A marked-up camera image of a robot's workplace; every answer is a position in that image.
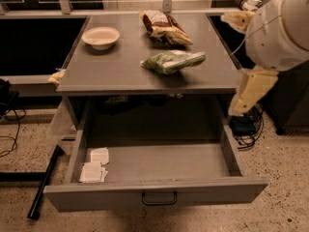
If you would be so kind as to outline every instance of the bowl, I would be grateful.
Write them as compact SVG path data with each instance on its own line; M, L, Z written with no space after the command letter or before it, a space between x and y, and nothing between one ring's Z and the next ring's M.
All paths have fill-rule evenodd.
M120 33L115 28L96 27L86 31L81 39L96 50L106 50L113 46L119 37Z

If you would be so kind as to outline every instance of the floor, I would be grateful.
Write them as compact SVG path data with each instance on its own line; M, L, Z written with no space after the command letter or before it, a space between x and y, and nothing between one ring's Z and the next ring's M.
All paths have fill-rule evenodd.
M50 123L56 110L26 112L21 120L18 148L0 158L0 171L45 171L48 165L57 144L50 136ZM255 147L240 152L247 175L268 180L266 189L251 204L59 213L44 198L39 220L31 220L27 215L37 187L2 185L0 231L307 232L309 129L294 129L277 135L266 113L264 120L265 127ZM1 136L15 136L16 130L16 122L0 122ZM12 141L2 139L1 151L9 149ZM62 183L69 159L67 155L59 158L51 185Z

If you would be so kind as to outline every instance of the black handle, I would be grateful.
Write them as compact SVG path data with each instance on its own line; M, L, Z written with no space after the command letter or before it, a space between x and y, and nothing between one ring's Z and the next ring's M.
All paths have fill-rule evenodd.
M177 193L174 192L174 199L168 202L148 202L146 201L146 193L142 193L142 202L147 206L164 206L164 205L174 205L177 202Z

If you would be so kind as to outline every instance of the drawer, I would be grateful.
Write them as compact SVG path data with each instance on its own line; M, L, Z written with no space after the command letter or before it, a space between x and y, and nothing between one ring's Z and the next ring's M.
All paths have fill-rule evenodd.
M246 177L216 96L185 95L111 112L87 101L65 182L46 186L60 212L250 203L267 186ZM107 147L103 183L80 183L88 148Z

